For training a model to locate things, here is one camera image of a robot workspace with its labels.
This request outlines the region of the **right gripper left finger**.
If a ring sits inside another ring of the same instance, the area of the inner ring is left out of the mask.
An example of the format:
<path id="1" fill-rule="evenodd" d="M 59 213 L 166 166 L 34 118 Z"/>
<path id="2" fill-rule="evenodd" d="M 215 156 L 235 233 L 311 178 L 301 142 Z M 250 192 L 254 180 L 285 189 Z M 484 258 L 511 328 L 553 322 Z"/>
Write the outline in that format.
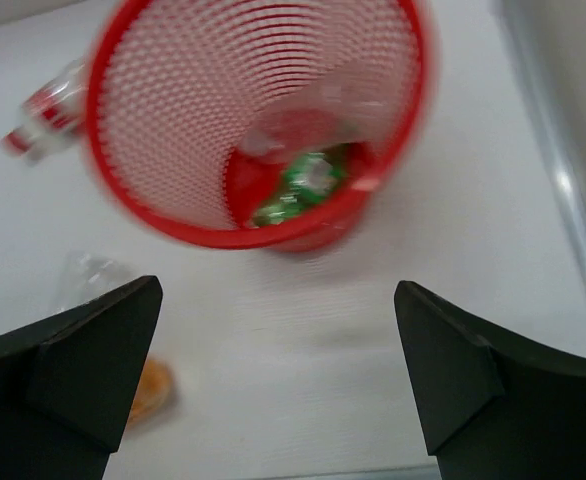
<path id="1" fill-rule="evenodd" d="M 163 299 L 142 276 L 0 335 L 0 479 L 100 479 L 118 451 Z"/>

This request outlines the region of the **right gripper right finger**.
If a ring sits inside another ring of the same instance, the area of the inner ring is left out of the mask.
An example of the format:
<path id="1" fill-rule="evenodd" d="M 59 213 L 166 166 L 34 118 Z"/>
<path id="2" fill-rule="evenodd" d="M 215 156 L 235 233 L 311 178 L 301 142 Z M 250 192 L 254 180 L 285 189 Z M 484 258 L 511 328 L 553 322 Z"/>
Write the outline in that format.
<path id="1" fill-rule="evenodd" d="M 586 358 L 468 313 L 423 286 L 394 294 L 429 455 L 444 479 L 586 479 Z"/>

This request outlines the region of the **large clear plastic bottle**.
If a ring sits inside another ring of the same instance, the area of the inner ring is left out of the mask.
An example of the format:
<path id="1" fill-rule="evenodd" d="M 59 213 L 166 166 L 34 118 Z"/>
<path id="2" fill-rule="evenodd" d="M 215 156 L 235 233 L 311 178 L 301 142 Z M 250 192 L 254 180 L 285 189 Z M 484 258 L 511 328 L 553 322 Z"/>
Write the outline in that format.
<path id="1" fill-rule="evenodd" d="M 88 303 L 134 278 L 134 270 L 127 264 L 102 255 L 72 252 L 56 284 L 50 313 L 58 314 Z"/>

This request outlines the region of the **green plastic bottle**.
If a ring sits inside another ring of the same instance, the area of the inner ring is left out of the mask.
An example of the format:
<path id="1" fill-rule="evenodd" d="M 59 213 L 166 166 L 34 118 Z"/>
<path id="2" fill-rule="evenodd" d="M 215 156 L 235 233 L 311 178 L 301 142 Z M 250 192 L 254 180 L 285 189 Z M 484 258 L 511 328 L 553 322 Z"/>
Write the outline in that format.
<path id="1" fill-rule="evenodd" d="M 349 176 L 351 147 L 343 143 L 297 156 L 284 168 L 277 189 L 252 213 L 247 225 L 279 225 L 326 203 Z"/>

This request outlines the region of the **red label clear bottle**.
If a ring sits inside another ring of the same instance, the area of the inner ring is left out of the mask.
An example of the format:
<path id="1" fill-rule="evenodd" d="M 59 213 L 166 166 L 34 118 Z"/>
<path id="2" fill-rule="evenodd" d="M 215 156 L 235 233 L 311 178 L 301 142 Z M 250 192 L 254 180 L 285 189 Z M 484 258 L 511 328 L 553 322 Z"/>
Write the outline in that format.
<path id="1" fill-rule="evenodd" d="M 86 62 L 79 58 L 32 93 L 20 105 L 17 126 L 1 140 L 6 151 L 38 162 L 78 141 L 84 130 L 86 75 Z"/>

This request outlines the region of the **orange juice bottle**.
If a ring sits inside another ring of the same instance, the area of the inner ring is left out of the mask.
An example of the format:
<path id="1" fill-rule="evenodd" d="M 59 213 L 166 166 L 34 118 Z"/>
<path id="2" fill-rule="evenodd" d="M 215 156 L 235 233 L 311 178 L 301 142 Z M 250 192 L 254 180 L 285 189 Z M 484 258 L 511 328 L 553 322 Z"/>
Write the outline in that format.
<path id="1" fill-rule="evenodd" d="M 172 394 L 173 386 L 173 375 L 169 366 L 156 358 L 148 357 L 141 372 L 126 428 L 146 421 L 163 408 Z"/>

